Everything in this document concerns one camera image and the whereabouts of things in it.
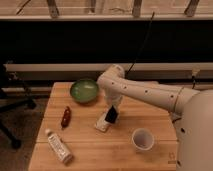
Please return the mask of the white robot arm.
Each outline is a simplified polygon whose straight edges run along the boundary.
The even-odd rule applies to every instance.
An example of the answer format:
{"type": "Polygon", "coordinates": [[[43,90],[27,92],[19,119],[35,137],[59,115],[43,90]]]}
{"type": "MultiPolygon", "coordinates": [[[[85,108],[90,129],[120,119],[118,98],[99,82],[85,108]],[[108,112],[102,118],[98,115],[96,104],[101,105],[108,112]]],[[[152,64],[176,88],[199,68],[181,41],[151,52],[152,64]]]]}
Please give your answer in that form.
{"type": "Polygon", "coordinates": [[[213,90],[127,80],[116,64],[97,83],[110,102],[126,95],[180,115],[176,171],[213,171],[213,90]]]}

